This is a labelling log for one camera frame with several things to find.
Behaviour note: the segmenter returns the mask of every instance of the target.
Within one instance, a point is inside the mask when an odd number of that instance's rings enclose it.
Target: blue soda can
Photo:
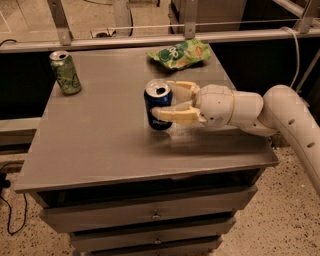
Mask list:
[[[172,123],[158,120],[155,118],[151,109],[154,107],[166,107],[171,105],[172,91],[166,82],[162,79],[151,80],[145,88],[144,100],[146,103],[146,110],[148,116],[148,122],[151,128],[155,130],[168,129]]]

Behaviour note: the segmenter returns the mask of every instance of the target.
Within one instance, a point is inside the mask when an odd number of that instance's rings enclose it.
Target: speckled floor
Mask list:
[[[281,136],[273,140],[280,164],[265,170],[257,182],[257,194],[237,212],[236,224],[208,256],[320,255],[320,198],[291,147]],[[23,196],[12,189],[17,175],[8,174],[12,186],[2,192],[13,208],[11,231],[20,227],[24,213]],[[0,201],[0,255],[72,255],[68,235],[47,226],[38,217],[40,207],[28,195],[27,200],[26,225],[14,236],[7,233],[9,210]]]

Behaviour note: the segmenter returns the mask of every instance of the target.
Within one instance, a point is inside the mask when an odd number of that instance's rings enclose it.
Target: aluminum can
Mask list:
[[[144,100],[150,127],[155,130],[168,129],[172,123],[158,120],[152,115],[151,109],[154,107],[166,107],[171,105],[172,90],[170,86],[162,79],[151,80],[146,85]]]
[[[67,51],[51,53],[50,65],[63,94],[72,95],[81,91],[81,83],[72,57]]]

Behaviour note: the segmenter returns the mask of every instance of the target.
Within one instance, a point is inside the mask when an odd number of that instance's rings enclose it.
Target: chip bag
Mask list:
[[[149,51],[147,54],[171,70],[182,70],[210,58],[209,45],[197,39],[184,41],[159,52]]]

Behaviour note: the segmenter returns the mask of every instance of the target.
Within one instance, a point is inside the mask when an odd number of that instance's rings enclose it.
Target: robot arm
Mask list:
[[[183,84],[179,83],[171,82],[171,86]],[[277,85],[263,97],[219,85],[207,85],[196,91],[195,97],[188,102],[154,108],[152,114],[163,121],[180,124],[233,125],[259,136],[271,136],[279,131],[291,145],[320,196],[320,128],[294,90]]]

